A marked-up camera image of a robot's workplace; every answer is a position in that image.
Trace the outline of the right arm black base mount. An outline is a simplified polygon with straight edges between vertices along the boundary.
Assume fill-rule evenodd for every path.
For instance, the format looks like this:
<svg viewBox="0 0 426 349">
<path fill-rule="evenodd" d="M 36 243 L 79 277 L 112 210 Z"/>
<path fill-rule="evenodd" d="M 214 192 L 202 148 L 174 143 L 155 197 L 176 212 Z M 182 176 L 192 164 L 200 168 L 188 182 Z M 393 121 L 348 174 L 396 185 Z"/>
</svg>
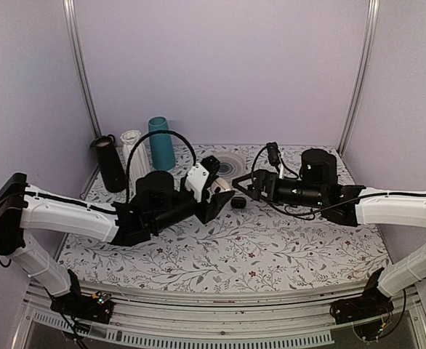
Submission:
<svg viewBox="0 0 426 349">
<path fill-rule="evenodd" d="M 381 316 L 394 310 L 391 297 L 386 297 L 377 288 L 383 270 L 380 268 L 369 277 L 360 296 L 340 299 L 330 305 L 329 314 L 336 324 Z"/>
</svg>

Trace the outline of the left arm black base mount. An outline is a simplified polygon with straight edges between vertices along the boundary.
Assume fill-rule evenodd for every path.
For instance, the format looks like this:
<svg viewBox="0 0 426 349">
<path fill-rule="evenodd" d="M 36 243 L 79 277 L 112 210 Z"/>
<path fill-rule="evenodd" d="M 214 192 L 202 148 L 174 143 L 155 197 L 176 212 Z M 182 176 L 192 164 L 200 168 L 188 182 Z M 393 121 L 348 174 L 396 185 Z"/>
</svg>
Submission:
<svg viewBox="0 0 426 349">
<path fill-rule="evenodd" d="M 76 274 L 71 270 L 68 270 L 68 274 L 71 280 L 69 292 L 59 297 L 52 296 L 50 309 L 73 318 L 109 324 L 115 305 L 111 300 L 112 295 L 102 291 L 84 295 Z"/>
</svg>

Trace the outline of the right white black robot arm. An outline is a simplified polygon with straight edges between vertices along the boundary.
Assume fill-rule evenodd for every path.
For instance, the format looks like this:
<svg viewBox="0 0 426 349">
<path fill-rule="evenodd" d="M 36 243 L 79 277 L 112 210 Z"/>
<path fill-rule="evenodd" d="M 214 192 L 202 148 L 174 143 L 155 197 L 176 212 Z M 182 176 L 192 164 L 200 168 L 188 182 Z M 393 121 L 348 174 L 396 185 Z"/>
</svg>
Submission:
<svg viewBox="0 0 426 349">
<path fill-rule="evenodd" d="M 403 225 L 426 228 L 426 191 L 380 190 L 363 185 L 340 185 L 337 159 L 323 149 L 311 148 L 301 155 L 295 178 L 284 176 L 286 166 L 275 143 L 264 148 L 274 172 L 252 169 L 233 180 L 233 187 L 249 198 L 264 201 L 284 214 L 283 205 L 310 207 L 329 222 L 359 225 Z M 426 243 L 401 261 L 380 268 L 367 282 L 356 310 L 363 317 L 373 316 L 402 289 L 426 279 Z"/>
</svg>

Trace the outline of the white earbuds charging case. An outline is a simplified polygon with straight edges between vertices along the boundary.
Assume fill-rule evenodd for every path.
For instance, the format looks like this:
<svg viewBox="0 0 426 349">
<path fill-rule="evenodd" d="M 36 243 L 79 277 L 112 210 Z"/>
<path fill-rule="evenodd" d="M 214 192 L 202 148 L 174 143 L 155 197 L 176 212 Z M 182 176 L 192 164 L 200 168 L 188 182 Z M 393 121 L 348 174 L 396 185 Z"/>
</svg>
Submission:
<svg viewBox="0 0 426 349">
<path fill-rule="evenodd" d="M 226 180 L 221 177 L 218 177 L 210 185 L 210 191 L 212 194 L 223 193 L 232 191 L 232 187 Z"/>
</svg>

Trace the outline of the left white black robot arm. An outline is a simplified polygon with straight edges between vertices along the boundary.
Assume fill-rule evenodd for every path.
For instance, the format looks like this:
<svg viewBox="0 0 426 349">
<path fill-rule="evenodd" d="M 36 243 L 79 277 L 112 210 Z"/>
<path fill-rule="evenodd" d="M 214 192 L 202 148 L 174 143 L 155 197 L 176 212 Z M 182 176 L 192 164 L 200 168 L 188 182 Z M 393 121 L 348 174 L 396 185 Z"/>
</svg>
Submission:
<svg viewBox="0 0 426 349">
<path fill-rule="evenodd" d="M 218 176 L 191 185 L 156 171 L 137 182 L 129 203 L 93 204 L 48 193 L 15 173 L 0 190 L 0 256 L 16 262 L 72 315 L 88 310 L 88 299 L 70 271 L 58 265 L 32 237 L 34 229 L 86 236 L 114 246 L 135 246 L 177 223 L 196 217 L 206 224 L 232 199 L 234 190 Z"/>
</svg>

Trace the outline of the black wireless earbud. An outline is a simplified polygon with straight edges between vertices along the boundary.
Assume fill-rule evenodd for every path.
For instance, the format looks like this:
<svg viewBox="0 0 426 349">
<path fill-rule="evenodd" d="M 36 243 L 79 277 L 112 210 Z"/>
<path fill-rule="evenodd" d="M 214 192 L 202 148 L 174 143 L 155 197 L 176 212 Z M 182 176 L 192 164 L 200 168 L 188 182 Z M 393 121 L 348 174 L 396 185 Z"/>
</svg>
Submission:
<svg viewBox="0 0 426 349">
<path fill-rule="evenodd" d="M 230 201 L 230 205 L 234 209 L 244 209 L 247 205 L 247 201 L 244 197 L 234 196 Z"/>
</svg>

